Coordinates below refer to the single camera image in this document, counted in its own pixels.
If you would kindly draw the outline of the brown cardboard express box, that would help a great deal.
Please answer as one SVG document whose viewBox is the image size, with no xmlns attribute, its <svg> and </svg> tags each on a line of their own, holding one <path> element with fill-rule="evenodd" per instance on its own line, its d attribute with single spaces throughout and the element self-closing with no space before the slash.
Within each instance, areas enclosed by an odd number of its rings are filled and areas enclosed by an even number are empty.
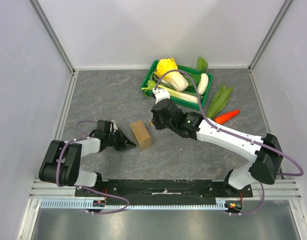
<svg viewBox="0 0 307 240">
<path fill-rule="evenodd" d="M 151 136 L 141 120 L 131 123 L 130 127 L 141 150 L 152 146 Z"/>
</svg>

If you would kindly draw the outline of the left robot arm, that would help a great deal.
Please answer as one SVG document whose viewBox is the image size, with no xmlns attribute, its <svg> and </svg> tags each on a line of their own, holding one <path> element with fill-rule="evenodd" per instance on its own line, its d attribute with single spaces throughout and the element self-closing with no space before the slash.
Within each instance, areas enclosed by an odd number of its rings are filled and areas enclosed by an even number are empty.
<svg viewBox="0 0 307 240">
<path fill-rule="evenodd" d="M 38 177 L 42 182 L 58 187 L 86 187 L 93 197 L 103 192 L 102 175 L 81 168 L 81 159 L 113 147 L 117 152 L 135 148 L 114 121 L 98 120 L 96 128 L 84 132 L 81 138 L 69 141 L 52 140 L 40 166 Z"/>
</svg>

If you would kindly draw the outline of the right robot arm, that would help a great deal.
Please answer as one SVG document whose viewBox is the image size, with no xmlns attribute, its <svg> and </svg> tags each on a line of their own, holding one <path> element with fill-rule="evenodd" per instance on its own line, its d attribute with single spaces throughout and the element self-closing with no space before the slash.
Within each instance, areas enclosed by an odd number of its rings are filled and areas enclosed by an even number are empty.
<svg viewBox="0 0 307 240">
<path fill-rule="evenodd" d="M 281 146 L 276 136 L 248 135 L 222 126 L 197 112 L 183 112 L 169 99 L 156 103 L 152 109 L 152 123 L 157 130 L 170 129 L 182 138 L 208 142 L 230 150 L 247 163 L 228 172 L 222 183 L 223 193 L 234 197 L 244 187 L 260 182 L 273 185 L 283 157 L 276 151 Z"/>
</svg>

